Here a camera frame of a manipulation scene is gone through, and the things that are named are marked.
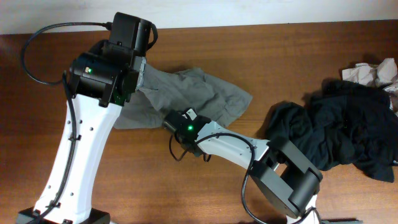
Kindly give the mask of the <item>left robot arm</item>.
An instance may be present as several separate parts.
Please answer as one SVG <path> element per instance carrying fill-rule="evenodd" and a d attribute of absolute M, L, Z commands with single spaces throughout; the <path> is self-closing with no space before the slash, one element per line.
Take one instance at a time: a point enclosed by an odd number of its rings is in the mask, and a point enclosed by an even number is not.
<path fill-rule="evenodd" d="M 118 12 L 108 39 L 77 57 L 60 83 L 67 97 L 62 138 L 47 184 L 18 223 L 109 223 L 91 205 L 96 173 L 123 106 L 144 81 L 146 53 L 158 38 L 155 24 Z"/>

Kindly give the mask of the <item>grey shorts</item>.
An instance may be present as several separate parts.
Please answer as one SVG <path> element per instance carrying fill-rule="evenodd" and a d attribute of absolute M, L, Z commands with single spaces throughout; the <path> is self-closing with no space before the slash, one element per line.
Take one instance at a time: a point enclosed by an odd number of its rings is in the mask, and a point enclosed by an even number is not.
<path fill-rule="evenodd" d="M 187 108 L 227 127 L 242 116 L 251 101 L 248 92 L 200 68 L 167 73 L 147 64 L 143 84 L 124 104 L 114 128 L 159 128 L 171 110 Z"/>

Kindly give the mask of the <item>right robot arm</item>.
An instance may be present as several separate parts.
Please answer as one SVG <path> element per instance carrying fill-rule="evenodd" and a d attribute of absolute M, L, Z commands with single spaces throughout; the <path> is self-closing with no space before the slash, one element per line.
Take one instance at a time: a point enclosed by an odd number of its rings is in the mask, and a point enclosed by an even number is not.
<path fill-rule="evenodd" d="M 245 210 L 246 186 L 252 179 L 270 204 L 286 216 L 287 223 L 325 222 L 316 208 L 322 173 L 288 139 L 250 138 L 191 108 L 170 111 L 163 125 L 185 152 L 202 156 L 205 162 L 212 156 L 222 157 L 245 169 L 241 187 Z"/>

